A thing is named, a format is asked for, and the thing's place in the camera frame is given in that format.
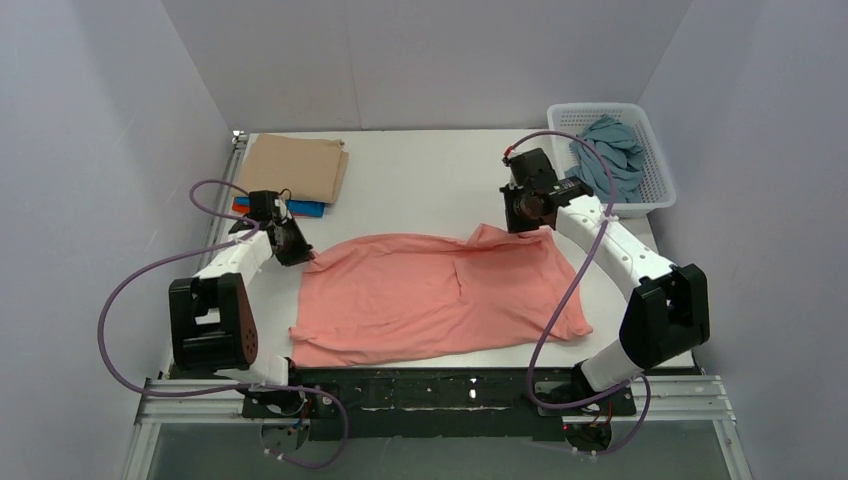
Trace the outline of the pink t-shirt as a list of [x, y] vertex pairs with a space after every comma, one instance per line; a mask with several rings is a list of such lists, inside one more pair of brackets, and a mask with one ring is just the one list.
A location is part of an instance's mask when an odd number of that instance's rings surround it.
[[354, 238], [305, 268], [292, 358], [300, 367], [377, 365], [541, 336], [575, 341], [592, 332], [580, 300], [564, 298], [575, 275], [547, 229]]

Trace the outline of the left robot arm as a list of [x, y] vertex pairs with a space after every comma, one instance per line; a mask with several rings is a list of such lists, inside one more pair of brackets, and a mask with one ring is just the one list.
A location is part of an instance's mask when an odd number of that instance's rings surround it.
[[284, 267], [310, 261], [312, 246], [292, 218], [261, 226], [251, 234], [247, 221], [235, 223], [228, 247], [194, 276], [171, 283], [171, 344], [179, 369], [249, 384], [288, 383], [290, 361], [271, 344], [283, 328], [254, 314], [248, 285], [271, 260]]

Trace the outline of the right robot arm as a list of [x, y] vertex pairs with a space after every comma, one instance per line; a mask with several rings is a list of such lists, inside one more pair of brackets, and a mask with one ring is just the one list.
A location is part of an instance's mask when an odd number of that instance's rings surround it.
[[698, 266], [680, 266], [652, 251], [584, 186], [559, 182], [542, 193], [505, 185], [501, 192], [509, 232], [548, 226], [584, 250], [586, 261], [568, 295], [596, 264], [627, 300], [617, 339], [571, 369], [573, 400], [596, 399], [709, 340], [708, 283]]

